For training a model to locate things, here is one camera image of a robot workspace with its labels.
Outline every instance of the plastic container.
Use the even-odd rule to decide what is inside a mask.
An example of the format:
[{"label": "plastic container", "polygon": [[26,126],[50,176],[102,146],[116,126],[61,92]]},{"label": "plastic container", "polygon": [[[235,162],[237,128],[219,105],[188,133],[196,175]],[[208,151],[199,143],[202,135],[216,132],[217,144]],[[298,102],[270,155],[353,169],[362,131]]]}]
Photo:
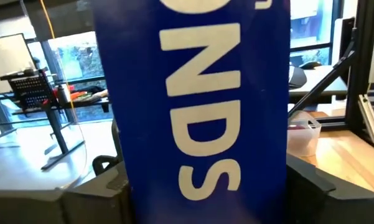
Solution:
[{"label": "plastic container", "polygon": [[316,154],[321,124],[304,111],[288,127],[288,153],[298,157]]}]

